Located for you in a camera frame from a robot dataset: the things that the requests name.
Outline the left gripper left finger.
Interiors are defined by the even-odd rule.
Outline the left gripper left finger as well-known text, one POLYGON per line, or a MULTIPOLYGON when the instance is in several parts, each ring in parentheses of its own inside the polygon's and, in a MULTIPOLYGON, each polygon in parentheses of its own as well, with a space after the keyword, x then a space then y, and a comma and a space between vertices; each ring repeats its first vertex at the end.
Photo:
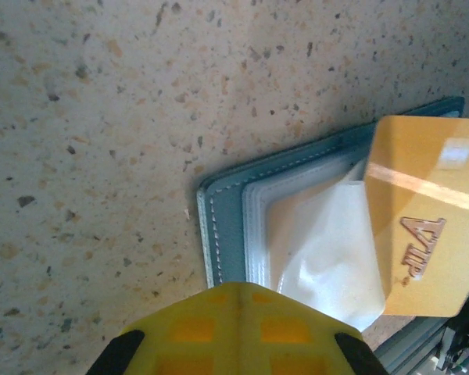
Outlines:
POLYGON ((86 375, 240 375, 241 286, 210 288, 131 323, 86 375))

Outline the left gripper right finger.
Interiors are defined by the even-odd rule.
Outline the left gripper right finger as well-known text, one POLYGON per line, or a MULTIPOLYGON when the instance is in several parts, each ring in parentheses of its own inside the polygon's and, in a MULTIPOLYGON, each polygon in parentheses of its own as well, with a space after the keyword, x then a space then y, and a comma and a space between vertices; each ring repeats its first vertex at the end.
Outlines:
POLYGON ((239 375, 388 375, 354 327, 256 284, 239 284, 239 375))

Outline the gold VIP card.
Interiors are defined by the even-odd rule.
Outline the gold VIP card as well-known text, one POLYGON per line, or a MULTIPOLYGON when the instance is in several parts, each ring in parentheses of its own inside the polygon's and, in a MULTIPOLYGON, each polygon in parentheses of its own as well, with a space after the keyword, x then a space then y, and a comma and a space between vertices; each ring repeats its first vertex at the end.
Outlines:
POLYGON ((469 295, 469 119, 386 116, 364 175, 392 316, 455 316, 469 295))

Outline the teal leather card holder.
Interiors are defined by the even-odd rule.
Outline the teal leather card holder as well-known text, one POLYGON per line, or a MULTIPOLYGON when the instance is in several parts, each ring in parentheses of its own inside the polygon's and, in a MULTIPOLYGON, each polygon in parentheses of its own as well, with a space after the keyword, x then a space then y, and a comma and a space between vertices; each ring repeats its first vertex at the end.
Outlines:
MULTIPOLYGON (((402 116, 461 118, 448 97, 402 116)), ((205 179, 197 201, 207 283, 250 283, 357 330, 386 296, 364 175, 379 122, 205 179)))

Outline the aluminium frame rail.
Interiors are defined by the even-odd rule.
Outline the aluminium frame rail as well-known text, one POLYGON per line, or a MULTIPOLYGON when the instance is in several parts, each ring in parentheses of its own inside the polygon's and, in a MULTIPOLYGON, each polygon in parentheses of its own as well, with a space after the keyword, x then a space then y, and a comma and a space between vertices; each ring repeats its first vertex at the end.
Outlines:
POLYGON ((375 351, 390 375, 411 375, 440 346, 448 318, 416 317, 375 351))

